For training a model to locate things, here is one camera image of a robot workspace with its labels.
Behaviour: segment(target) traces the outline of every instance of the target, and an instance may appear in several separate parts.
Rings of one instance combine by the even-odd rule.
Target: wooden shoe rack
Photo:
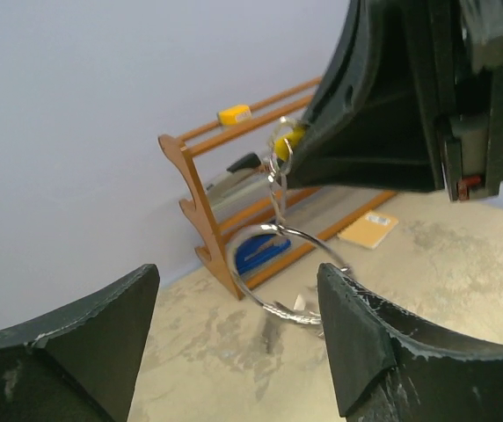
[[[243,294],[234,283],[230,270],[226,264],[225,245],[243,226],[272,219],[274,211],[271,207],[270,200],[264,198],[223,221],[217,221],[208,202],[199,173],[195,167],[194,159],[212,149],[220,148],[222,145],[237,139],[239,136],[245,135],[259,127],[263,127],[279,119],[281,116],[286,116],[303,109],[312,99],[312,94],[303,95],[301,98],[293,101],[289,99],[316,87],[319,82],[320,78],[317,77],[304,84],[299,84],[294,88],[250,105],[251,112],[253,113],[251,119],[243,121],[236,126],[228,127],[220,134],[212,135],[206,140],[194,143],[191,146],[188,146],[187,143],[191,140],[194,141],[194,138],[198,136],[206,135],[218,129],[220,123],[217,120],[212,121],[177,137],[169,135],[160,135],[158,137],[158,143],[162,151],[178,168],[192,196],[191,200],[180,200],[179,206],[186,218],[197,229],[203,240],[204,244],[195,248],[197,256],[205,267],[238,299],[241,299]],[[262,110],[265,111],[266,108],[274,106],[277,103],[285,104],[271,111],[261,113]],[[318,188],[309,188],[293,191],[288,196],[288,207],[292,207],[301,200],[310,197],[317,190]],[[335,236],[357,218],[370,209],[378,207],[394,195],[395,193],[393,192],[378,194],[370,202],[359,207],[353,213],[347,215],[338,222],[335,222],[332,226],[318,233],[317,236],[322,240],[327,240]],[[313,247],[310,244],[302,244],[282,254],[279,258],[261,267],[258,272],[246,280],[246,284],[249,288],[255,288],[312,250]]]

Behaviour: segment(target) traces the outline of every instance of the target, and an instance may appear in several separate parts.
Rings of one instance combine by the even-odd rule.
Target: metal key ring
[[[237,271],[236,265],[236,253],[237,248],[246,240],[254,236],[260,235],[276,235],[276,236],[296,236],[300,237],[302,240],[309,242],[314,245],[316,248],[321,249],[325,253],[327,253],[339,268],[342,268],[343,271],[346,271],[348,265],[342,259],[342,257],[336,253],[332,248],[330,248],[325,242],[321,241],[317,237],[313,237],[308,233],[304,233],[297,229],[291,229],[290,227],[285,227],[280,224],[257,224],[249,227],[245,227],[240,230],[234,238],[230,241],[226,248],[228,268],[232,274],[232,277],[237,284],[237,286],[242,290],[242,292],[253,300],[256,304],[258,304],[261,308],[263,308],[269,314],[272,314],[285,322],[298,324],[298,325],[320,325],[322,323],[322,319],[320,315],[303,315],[293,312],[291,309],[287,309],[286,307],[280,305],[279,303],[267,303],[255,295],[245,284],[242,277]]]
[[[267,141],[267,145],[272,151],[272,155],[269,157],[269,171],[271,173],[272,177],[278,177],[279,175],[288,175],[290,172],[291,164],[292,164],[292,158],[293,158],[293,150],[288,143],[288,141],[285,141],[287,144],[288,148],[288,159],[285,163],[282,164],[282,166],[279,166],[277,163],[277,156],[275,155],[274,152],[274,147],[275,147],[275,141],[277,140],[277,136],[279,135],[279,132],[285,128],[288,127],[289,129],[295,129],[299,125],[299,120],[293,119],[292,117],[287,117],[287,116],[282,116],[279,118],[279,122],[277,123],[277,126],[271,133],[271,136],[269,137],[269,141]]]

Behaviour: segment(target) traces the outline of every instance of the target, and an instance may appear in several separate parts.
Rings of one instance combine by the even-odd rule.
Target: concrete floor
[[[359,281],[437,324],[503,343],[503,210],[450,204],[445,193],[402,194],[379,209],[400,223],[376,250],[330,241]],[[292,306],[326,260],[313,252],[257,292]],[[268,355],[261,321],[205,269],[160,291],[129,422],[344,420],[324,342],[289,326]]]

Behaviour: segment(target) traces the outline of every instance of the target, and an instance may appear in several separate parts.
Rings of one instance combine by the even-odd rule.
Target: yellow tag
[[[252,117],[250,107],[244,104],[234,105],[218,113],[218,121],[223,126],[234,126]]]
[[[298,142],[300,142],[300,140],[303,138],[303,136],[304,136],[304,128],[296,127],[292,132],[289,132],[288,134],[277,138],[277,141],[275,141],[275,148],[274,148],[276,156],[283,161],[287,161],[288,146],[287,143],[285,142],[285,139],[288,141],[290,148],[294,149],[296,148],[296,145],[298,145]]]
[[[368,249],[376,248],[396,227],[398,218],[369,211],[338,233],[338,237]]]

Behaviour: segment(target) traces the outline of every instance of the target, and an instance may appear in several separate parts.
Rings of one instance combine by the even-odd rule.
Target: yellow notebook
[[[398,218],[369,211],[359,220],[338,233],[338,237],[365,248],[376,248],[396,227]]]

